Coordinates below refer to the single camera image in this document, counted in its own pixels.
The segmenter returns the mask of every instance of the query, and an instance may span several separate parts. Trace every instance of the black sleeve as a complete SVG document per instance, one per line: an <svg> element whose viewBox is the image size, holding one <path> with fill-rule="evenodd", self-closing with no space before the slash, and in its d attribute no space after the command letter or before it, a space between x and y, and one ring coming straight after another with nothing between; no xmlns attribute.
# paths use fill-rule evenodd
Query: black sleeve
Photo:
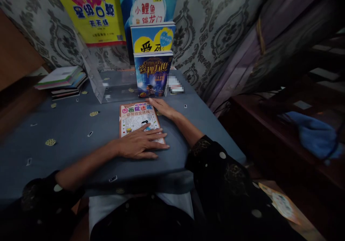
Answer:
<svg viewBox="0 0 345 241"><path fill-rule="evenodd" d="M0 240L68 240L76 223L71 208L84 190L62 189L55 180L57 172L30 181L22 197L0 212Z"/></svg>
<svg viewBox="0 0 345 241"><path fill-rule="evenodd" d="M304 240L252 182L247 170L207 136L191 149L186 168L215 235L234 240Z"/></svg>

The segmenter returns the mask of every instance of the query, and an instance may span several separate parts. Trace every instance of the stack of notebooks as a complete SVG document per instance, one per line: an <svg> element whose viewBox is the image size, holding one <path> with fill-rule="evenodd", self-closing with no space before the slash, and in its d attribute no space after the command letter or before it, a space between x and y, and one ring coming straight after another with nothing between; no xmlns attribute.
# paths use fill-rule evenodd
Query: stack of notebooks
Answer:
<svg viewBox="0 0 345 241"><path fill-rule="evenodd" d="M81 86L87 80L83 69L79 66L57 68L43 78L35 88L38 90L49 89L53 100L78 96Z"/></svg>
<svg viewBox="0 0 345 241"><path fill-rule="evenodd" d="M173 60L174 22L133 25L131 28L139 97L163 96Z"/></svg>

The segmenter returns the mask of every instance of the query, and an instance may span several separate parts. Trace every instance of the right hand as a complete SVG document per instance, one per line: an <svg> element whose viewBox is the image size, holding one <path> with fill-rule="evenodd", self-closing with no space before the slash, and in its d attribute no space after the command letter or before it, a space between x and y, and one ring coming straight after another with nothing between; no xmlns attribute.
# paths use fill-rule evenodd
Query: right hand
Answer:
<svg viewBox="0 0 345 241"><path fill-rule="evenodd" d="M173 119L174 115L178 114L178 112L174 108L170 107L163 99L148 98L146 101L169 119Z"/></svg>
<svg viewBox="0 0 345 241"><path fill-rule="evenodd" d="M153 152L144 152L147 149L168 149L170 146L152 140L166 137L166 133L162 133L162 129L153 129L144 131L150 123L145 124L141 128L129 133L128 135L112 140L107 144L107 148L115 153L115 156L122 156L132 159L156 159L158 156Z"/></svg>

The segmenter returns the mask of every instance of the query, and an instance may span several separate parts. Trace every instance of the blue cloth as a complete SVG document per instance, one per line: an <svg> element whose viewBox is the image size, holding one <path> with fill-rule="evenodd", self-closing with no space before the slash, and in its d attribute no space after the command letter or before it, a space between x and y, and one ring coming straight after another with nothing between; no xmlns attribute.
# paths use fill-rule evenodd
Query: blue cloth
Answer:
<svg viewBox="0 0 345 241"><path fill-rule="evenodd" d="M303 147L320 159L324 159L337 144L337 133L330 125L298 112L285 113L298 126L299 139ZM329 159L338 158L342 153L339 144Z"/></svg>

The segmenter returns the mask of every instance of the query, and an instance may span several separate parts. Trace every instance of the black clothing with white dots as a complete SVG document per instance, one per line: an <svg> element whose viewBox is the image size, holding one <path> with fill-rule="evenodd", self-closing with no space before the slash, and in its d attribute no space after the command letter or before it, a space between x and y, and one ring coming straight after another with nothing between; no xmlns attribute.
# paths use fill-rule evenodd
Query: black clothing with white dots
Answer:
<svg viewBox="0 0 345 241"><path fill-rule="evenodd" d="M189 152L186 168L194 173L205 226L149 194L128 200L100 220L90 240L304 240L217 142L201 138ZM22 198L0 213L0 240L69 240L78 221L71 208L84 190L62 189L56 173L29 182Z"/></svg>

